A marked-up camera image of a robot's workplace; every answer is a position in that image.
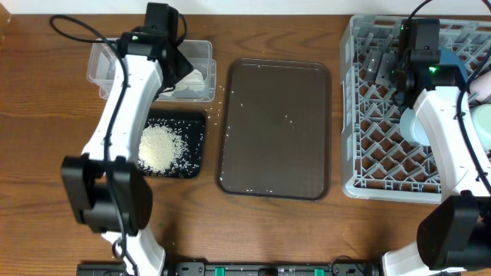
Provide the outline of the white napkin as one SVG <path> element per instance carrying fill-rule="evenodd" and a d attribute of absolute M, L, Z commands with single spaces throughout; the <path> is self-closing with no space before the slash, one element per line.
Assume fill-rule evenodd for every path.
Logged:
<path fill-rule="evenodd" d="M 187 90 L 193 92 L 200 92 L 204 88 L 205 88 L 205 82 L 204 82 L 203 74 L 197 69 L 194 69 L 191 73 L 189 73 L 182 80 L 180 80 L 174 88 L 165 89 L 163 95 L 170 97 L 174 93 L 180 91 L 187 91 Z"/>

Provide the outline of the dark blue plate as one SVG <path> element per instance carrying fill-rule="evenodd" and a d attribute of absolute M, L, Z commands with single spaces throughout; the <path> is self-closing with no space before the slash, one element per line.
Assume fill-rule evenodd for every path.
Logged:
<path fill-rule="evenodd" d="M 466 67 L 463 61 L 460 59 L 460 57 L 448 48 L 439 46 L 439 50 L 440 50 L 440 64 L 456 65 L 460 69 L 460 73 L 463 75 L 464 81 L 467 82 L 468 75 L 467 75 Z"/>

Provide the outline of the light blue bowl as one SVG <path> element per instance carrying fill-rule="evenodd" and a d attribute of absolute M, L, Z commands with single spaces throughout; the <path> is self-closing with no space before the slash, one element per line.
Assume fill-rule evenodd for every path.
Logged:
<path fill-rule="evenodd" d="M 429 146 L 425 129 L 413 109 L 407 108 L 399 122 L 400 134 L 411 146 Z"/>

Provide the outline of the pink cup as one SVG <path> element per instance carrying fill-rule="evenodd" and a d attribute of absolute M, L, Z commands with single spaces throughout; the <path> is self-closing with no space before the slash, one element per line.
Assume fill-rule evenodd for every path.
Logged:
<path fill-rule="evenodd" d="M 470 93 L 476 101 L 485 102 L 490 98 L 491 93 L 491 71 L 477 77 L 470 84 Z"/>

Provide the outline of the mint green bowl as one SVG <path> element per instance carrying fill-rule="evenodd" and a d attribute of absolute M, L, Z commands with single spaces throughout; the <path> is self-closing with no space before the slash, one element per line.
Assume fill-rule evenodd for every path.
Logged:
<path fill-rule="evenodd" d="M 491 140 L 491 106 L 489 103 L 479 105 L 471 110 L 471 117 L 477 136 L 485 151 L 490 150 Z"/>

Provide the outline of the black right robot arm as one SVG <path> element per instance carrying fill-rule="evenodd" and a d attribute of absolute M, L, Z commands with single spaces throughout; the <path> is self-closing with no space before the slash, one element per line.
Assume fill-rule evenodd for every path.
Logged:
<path fill-rule="evenodd" d="M 490 162 L 476 134 L 460 69 L 414 65 L 397 86 L 427 135 L 440 175 L 441 203 L 415 242 L 381 259 L 385 275 L 435 275 L 490 266 Z"/>

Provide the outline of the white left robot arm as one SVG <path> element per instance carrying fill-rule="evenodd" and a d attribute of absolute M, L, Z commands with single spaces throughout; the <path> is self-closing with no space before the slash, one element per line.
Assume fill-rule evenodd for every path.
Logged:
<path fill-rule="evenodd" d="M 193 70 L 167 33 L 125 32 L 109 43 L 118 63 L 104 111 L 81 155 L 61 177 L 74 217 L 111 242 L 135 275 L 161 275 L 166 253 L 148 225 L 153 193 L 138 169 L 152 102 Z"/>

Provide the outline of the grey dishwasher rack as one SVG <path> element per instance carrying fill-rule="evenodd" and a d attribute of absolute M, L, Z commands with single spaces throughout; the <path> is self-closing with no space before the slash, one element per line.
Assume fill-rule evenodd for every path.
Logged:
<path fill-rule="evenodd" d="M 404 140 L 400 118 L 413 108 L 398 107 L 392 98 L 404 19 L 355 15 L 341 39 L 343 190 L 351 198 L 438 204 L 442 189 L 432 150 Z M 490 25 L 440 19 L 439 46 L 458 55 L 472 77 L 489 66 Z"/>

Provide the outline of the clear plastic bin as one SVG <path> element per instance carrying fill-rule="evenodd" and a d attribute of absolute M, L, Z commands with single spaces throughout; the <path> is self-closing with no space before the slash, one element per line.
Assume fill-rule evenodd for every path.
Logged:
<path fill-rule="evenodd" d="M 157 101 L 212 101 L 216 91 L 216 61 L 212 59 L 211 42 L 186 39 L 178 49 L 193 66 L 193 72 L 178 82 L 174 91 L 162 93 Z M 99 87 L 99 96 L 104 100 L 113 86 L 116 63 L 108 46 L 92 44 L 87 80 Z"/>

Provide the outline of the brown serving tray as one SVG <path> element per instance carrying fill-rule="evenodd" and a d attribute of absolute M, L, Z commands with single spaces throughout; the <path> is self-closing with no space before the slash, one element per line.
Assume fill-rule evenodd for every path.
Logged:
<path fill-rule="evenodd" d="M 318 201 L 331 188 L 331 72 L 321 63 L 235 60 L 216 185 L 225 194 Z"/>

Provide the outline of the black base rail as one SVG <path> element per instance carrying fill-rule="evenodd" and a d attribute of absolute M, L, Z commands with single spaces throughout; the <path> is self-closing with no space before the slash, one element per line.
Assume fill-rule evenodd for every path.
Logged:
<path fill-rule="evenodd" d="M 292 263 L 203 263 L 164 262 L 155 269 L 139 264 L 137 275 L 161 276 L 377 276 L 383 274 L 378 264 L 359 261 L 335 260 L 326 264 Z"/>

